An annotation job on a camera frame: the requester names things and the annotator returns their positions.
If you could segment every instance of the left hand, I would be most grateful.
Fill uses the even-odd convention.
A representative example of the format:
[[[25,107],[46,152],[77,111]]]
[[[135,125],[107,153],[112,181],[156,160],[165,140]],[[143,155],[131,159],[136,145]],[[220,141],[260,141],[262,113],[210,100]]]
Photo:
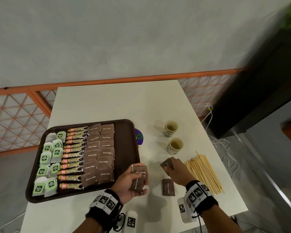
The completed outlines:
[[[133,165],[144,166],[144,163],[136,163]],[[129,190],[129,188],[132,185],[132,180],[141,177],[141,173],[131,173],[131,172],[132,172],[132,166],[130,165],[129,168],[121,176],[118,177],[116,182],[110,188],[119,196],[122,204],[126,204],[135,196],[143,196],[148,193],[148,189],[144,189],[142,193]],[[149,181],[146,180],[144,185],[148,185],[148,184],[149,184]]]

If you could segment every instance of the brown tray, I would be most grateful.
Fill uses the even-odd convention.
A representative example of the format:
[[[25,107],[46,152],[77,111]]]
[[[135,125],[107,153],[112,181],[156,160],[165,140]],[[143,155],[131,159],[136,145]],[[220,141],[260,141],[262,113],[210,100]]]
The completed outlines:
[[[38,168],[39,168],[39,163],[40,163],[40,155],[42,153],[43,144],[45,143],[45,138],[47,134],[51,132],[57,133],[60,131],[67,132],[67,130],[70,128],[92,126],[98,123],[101,123],[101,124],[113,123],[114,124],[114,149],[115,149],[114,181],[116,181],[117,178],[123,172],[125,172],[125,170],[128,169],[128,167],[131,164],[140,162],[134,124],[132,123],[132,121],[128,119],[52,127],[50,129],[47,129],[46,132],[43,134],[40,145],[39,145],[39,149],[37,152],[37,156],[32,167],[32,171],[29,177],[27,188],[26,188],[26,199],[29,202],[35,204],[35,203],[40,203],[44,201],[55,200],[55,199],[59,199],[59,198],[67,197],[67,196],[76,195],[76,194],[83,194],[83,193],[92,192],[96,190],[107,189],[113,185],[114,182],[108,182],[108,183],[103,183],[100,185],[91,185],[84,188],[84,190],[72,190],[72,189],[60,190],[58,188],[57,190],[58,193],[50,197],[45,198],[44,196],[34,196],[34,197],[32,196],[34,180],[36,178]]]

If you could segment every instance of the wrist strap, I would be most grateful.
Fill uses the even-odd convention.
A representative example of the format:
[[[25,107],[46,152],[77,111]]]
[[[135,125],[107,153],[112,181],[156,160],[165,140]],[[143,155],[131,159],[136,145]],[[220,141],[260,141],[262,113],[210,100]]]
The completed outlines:
[[[118,195],[114,191],[106,189],[90,204],[89,212],[85,217],[92,217],[102,226],[104,231],[109,232],[116,225],[116,219],[122,208],[123,204]]]
[[[208,187],[198,181],[191,181],[186,185],[187,192],[185,194],[186,203],[192,212],[197,211],[199,215],[205,210],[209,210],[213,205],[218,205],[216,199]]]

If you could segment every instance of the paper cup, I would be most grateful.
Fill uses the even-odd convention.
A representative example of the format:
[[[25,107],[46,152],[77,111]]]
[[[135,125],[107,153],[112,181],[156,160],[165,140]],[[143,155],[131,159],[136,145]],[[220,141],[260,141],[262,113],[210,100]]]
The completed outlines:
[[[170,154],[177,154],[183,148],[183,141],[178,137],[173,137],[169,140],[167,151]]]
[[[168,120],[165,123],[164,135],[166,137],[170,137],[178,130],[178,127],[179,127],[178,124],[174,120]]]

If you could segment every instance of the orange metal frame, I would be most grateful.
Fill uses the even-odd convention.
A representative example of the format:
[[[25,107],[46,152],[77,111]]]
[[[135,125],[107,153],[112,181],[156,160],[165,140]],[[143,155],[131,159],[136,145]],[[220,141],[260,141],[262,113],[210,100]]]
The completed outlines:
[[[40,91],[56,90],[58,87],[161,81],[161,80],[173,80],[173,79],[181,79],[181,78],[196,78],[196,77],[204,77],[204,76],[238,74],[242,71],[244,71],[244,69],[216,70],[216,71],[205,71],[205,72],[184,73],[184,74],[167,74],[167,75],[144,76],[144,77],[134,77],[134,78],[117,78],[117,79],[105,79],[105,80],[94,80],[94,81],[51,83],[51,84],[31,85],[31,86],[22,86],[22,87],[10,87],[10,88],[0,88],[0,95],[26,93],[34,101],[34,103],[36,103],[36,105],[43,111],[43,113],[48,118],[50,118],[52,108],[49,105],[49,103],[46,101],[46,99],[41,95]],[[26,151],[35,150],[37,148],[38,146],[11,150],[11,151],[0,153],[0,156],[22,153]]]

